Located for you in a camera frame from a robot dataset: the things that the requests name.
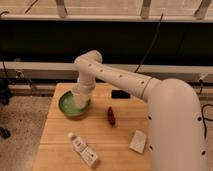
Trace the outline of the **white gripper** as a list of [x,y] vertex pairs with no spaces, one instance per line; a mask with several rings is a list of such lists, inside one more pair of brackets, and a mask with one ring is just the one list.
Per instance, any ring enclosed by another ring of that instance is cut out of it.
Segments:
[[77,84],[72,88],[72,93],[77,101],[89,101],[92,96],[96,81],[94,78],[78,78]]

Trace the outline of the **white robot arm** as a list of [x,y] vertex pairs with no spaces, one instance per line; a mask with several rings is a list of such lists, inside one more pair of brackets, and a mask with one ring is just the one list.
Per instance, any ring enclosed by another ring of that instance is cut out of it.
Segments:
[[74,65],[77,99],[100,79],[147,103],[151,171],[208,171],[201,105],[188,83],[106,66],[96,50],[77,57]]

